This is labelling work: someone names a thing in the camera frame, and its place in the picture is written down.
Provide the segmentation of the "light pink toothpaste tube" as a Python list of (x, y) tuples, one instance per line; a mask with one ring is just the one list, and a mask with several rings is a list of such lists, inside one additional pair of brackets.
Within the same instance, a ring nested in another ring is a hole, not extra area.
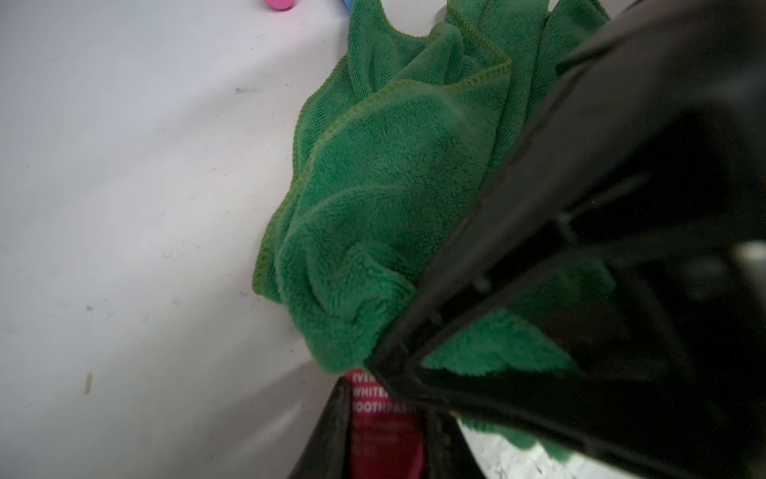
[(295, 0), (265, 0), (265, 3), (275, 11), (286, 11), (293, 8)]

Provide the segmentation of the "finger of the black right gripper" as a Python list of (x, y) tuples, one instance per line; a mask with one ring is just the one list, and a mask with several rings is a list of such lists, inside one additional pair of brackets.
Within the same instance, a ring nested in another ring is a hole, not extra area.
[[(765, 5), (638, 1), (560, 73), (369, 370), (395, 398), (646, 478), (761, 478)], [(536, 320), (577, 373), (425, 367), (581, 261), (616, 297)]]

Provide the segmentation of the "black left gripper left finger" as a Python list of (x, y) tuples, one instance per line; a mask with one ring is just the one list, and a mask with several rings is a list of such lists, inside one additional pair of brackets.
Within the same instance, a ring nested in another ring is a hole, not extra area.
[(341, 376), (288, 478), (347, 478), (351, 423), (352, 386)]

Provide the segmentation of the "green microfibre cloth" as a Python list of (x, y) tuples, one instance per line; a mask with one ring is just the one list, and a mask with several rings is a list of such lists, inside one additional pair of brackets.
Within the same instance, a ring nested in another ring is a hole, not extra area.
[(347, 52), (298, 117), (253, 273), (324, 370), (367, 361), (558, 63), (606, 22), (596, 1), (451, 1), (416, 37), (379, 2), (354, 3)]

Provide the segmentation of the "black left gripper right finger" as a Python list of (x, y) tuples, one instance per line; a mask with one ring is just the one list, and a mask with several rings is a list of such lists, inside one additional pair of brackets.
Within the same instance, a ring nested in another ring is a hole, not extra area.
[(424, 478), (485, 479), (456, 418), (427, 410), (424, 429)]

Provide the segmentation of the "dark pink toothpaste tube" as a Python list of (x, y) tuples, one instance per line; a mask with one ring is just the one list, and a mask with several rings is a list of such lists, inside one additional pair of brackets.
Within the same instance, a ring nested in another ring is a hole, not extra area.
[(353, 479), (419, 479), (425, 470), (421, 413), (393, 399), (367, 371), (344, 377), (351, 385), (349, 476)]

